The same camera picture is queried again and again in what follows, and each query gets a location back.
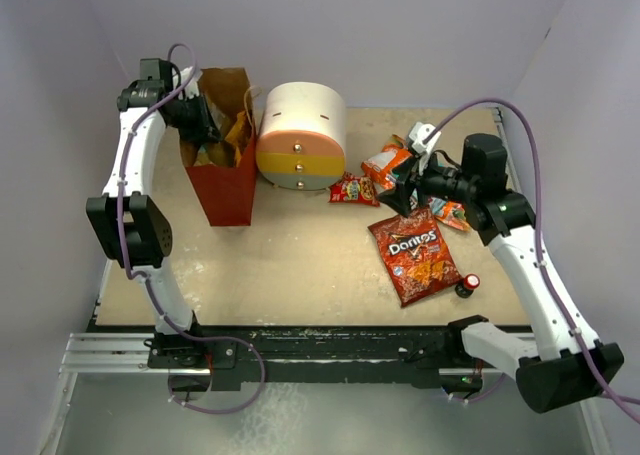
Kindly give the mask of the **gold foil snack bag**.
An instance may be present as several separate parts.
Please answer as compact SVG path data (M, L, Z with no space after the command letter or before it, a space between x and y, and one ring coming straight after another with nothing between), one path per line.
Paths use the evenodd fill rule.
M206 95L205 99L211 112L212 118L215 121L219 131L222 135L222 140L219 143L204 143L196 154L194 162L195 166L215 165L223 168L233 167L233 155L231 147L224 141L225 136L233 126L234 120L225 115Z

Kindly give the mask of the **orange kettle chips bag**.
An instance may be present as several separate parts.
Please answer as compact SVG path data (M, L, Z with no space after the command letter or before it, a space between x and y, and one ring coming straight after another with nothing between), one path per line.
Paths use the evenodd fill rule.
M224 141L231 147L233 167L238 167L253 134L253 121L246 111L237 114L236 121Z

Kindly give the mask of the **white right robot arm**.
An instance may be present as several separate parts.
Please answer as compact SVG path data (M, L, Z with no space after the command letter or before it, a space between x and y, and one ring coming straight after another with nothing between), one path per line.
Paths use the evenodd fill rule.
M449 324L446 358L456 366L481 359L512 378L536 413L601 395L624 363L615 343L605 344L571 301L544 247L527 198L510 189L507 151L499 137L465 138L460 163L439 164L438 134L409 144L409 157L395 168L392 190L380 200L407 216L411 202L431 197L462 204L510 280L533 331L524 341L482 316Z

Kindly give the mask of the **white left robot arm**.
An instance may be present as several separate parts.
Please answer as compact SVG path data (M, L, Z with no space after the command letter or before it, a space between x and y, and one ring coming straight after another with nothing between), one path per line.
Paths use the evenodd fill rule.
M170 255L173 232L152 198L160 143L170 127L190 141L217 141L220 133L200 93L200 70L179 70L170 60L144 59L140 75L117 98L119 141L101 195L86 201L86 214L106 257L146 292L155 332L177 336L171 356L184 367L202 362L206 344L178 286Z

